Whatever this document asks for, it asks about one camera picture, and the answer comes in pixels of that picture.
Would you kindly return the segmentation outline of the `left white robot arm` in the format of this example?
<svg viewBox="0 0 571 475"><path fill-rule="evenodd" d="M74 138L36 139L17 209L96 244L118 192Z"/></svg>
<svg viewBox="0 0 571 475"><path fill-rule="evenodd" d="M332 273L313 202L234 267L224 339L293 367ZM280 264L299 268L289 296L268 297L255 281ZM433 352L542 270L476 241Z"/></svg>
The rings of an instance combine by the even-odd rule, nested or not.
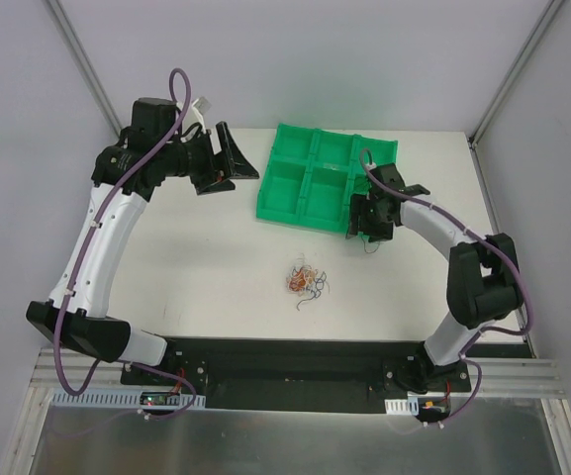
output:
<svg viewBox="0 0 571 475"><path fill-rule="evenodd" d="M105 362L143 364L154 384L170 383L176 359L168 342L108 315L110 292L129 236L154 190L170 177L187 177L197 194L232 191L237 179L256 179L225 122L210 132L196 108L181 115L170 100L140 98L116 144L97 157L88 211L62 277L26 318L47 339Z"/></svg>

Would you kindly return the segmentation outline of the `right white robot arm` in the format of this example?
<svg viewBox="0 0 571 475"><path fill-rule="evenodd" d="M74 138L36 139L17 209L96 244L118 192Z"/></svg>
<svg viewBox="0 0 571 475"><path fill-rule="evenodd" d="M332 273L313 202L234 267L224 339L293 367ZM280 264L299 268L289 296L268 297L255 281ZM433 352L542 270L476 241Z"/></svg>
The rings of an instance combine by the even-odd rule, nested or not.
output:
<svg viewBox="0 0 571 475"><path fill-rule="evenodd" d="M444 384L480 334L524 302L514 241L506 234L480 236L408 186L393 164L363 166L369 189L350 198L347 236L372 242L392 239L405 227L447 261L448 312L411 360L394 374L404 390L424 394Z"/></svg>

